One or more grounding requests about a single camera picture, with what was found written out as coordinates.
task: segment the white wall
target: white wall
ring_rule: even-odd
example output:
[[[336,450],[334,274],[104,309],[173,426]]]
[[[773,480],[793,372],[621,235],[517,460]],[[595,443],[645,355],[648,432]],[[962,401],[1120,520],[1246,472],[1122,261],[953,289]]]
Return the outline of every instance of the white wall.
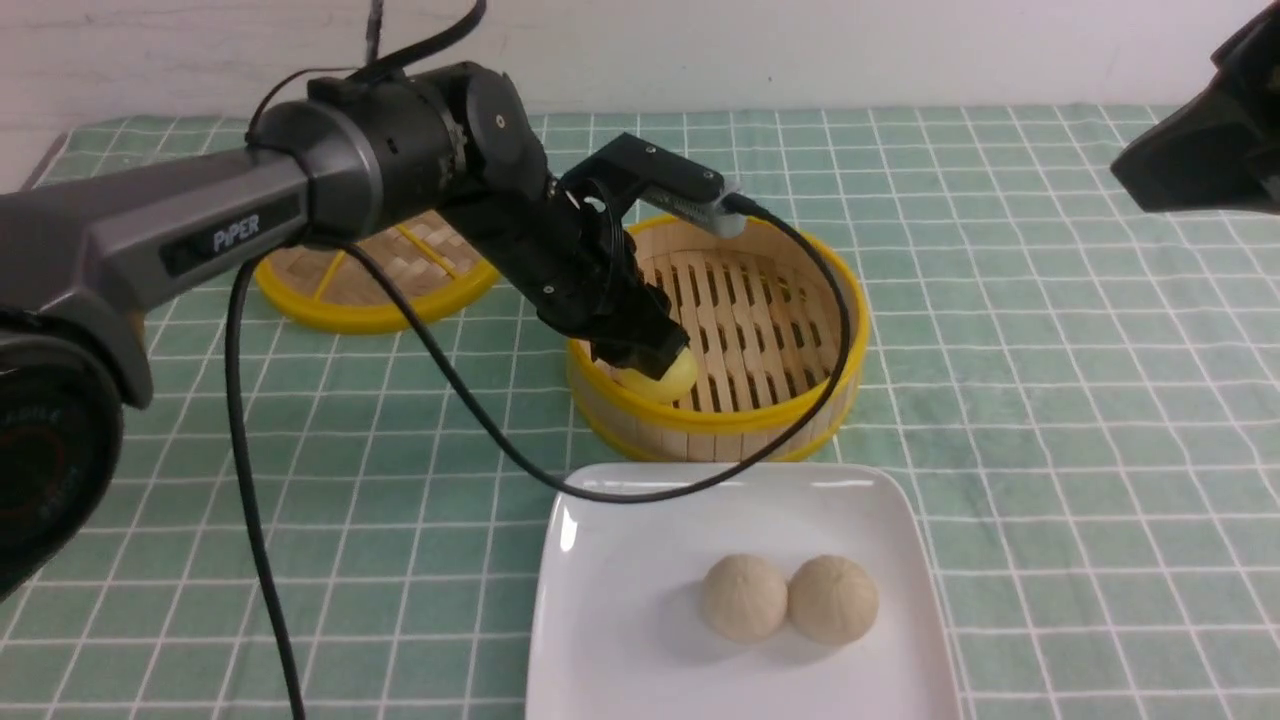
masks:
[[[1181,102],[1267,0],[490,0],[443,59],[509,72],[531,111]],[[387,0],[384,51],[470,0]],[[367,0],[0,0],[0,128],[246,115],[352,64]]]

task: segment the green tablecloth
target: green tablecloth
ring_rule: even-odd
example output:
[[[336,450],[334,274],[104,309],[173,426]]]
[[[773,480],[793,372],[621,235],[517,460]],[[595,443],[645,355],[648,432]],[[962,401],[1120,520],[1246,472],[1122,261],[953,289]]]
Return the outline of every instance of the green tablecloth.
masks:
[[[736,173],[863,278],[864,387],[817,460],[910,496],[972,717],[1280,717],[1280,224],[1140,214],[1107,163],[1165,111],[535,118],[557,172],[639,132]],[[86,127],[44,179],[242,132]],[[0,606],[5,717],[282,716],[228,454],[227,287],[148,318],[157,397],[129,416],[119,479]],[[520,717],[549,493],[412,338],[312,333],[256,291],[248,318],[253,452],[314,716]],[[512,288],[436,329],[544,466],[616,457]]]

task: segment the steamer basket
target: steamer basket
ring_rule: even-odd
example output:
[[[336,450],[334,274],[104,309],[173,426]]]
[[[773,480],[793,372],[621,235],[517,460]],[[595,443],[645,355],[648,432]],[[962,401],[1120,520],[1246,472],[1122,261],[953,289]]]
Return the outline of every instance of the steamer basket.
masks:
[[[586,423],[618,452],[652,461],[736,461],[764,447],[822,392],[840,337],[835,296],[813,261],[777,228],[758,220],[722,240],[675,218],[631,228],[636,260],[672,300],[700,368],[673,405],[618,384],[614,370],[571,341],[568,384]],[[840,429],[858,396],[870,333],[867,300],[849,266],[815,238],[844,286],[852,347],[827,406],[783,445],[774,461],[803,460]]]
[[[498,270],[435,213],[360,241],[425,322],[480,299]],[[337,250],[287,247],[257,266],[255,279],[282,314],[324,332],[398,332],[408,322],[369,273]]]

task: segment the square plate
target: square plate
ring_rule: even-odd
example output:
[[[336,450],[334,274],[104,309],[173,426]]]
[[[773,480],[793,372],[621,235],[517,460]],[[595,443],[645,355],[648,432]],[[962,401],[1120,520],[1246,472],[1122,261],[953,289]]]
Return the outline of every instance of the square plate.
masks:
[[[579,487],[652,492],[724,468],[612,464]],[[713,634],[698,593],[733,552],[790,577],[844,555],[876,580],[876,625],[831,650],[790,624],[755,646]],[[556,500],[529,659],[527,720],[708,717],[960,719],[956,682],[924,546],[888,475],[850,465],[762,464],[680,500],[604,505]]]

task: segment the yellow egg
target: yellow egg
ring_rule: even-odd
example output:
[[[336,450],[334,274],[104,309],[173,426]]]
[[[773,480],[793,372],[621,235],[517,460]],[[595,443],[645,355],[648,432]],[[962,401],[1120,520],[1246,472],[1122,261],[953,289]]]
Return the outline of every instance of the yellow egg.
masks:
[[[698,382],[698,361],[687,347],[680,351],[676,361],[667,368],[667,373],[659,380],[630,368],[618,373],[620,386],[662,405],[669,405],[689,395],[695,382]]]

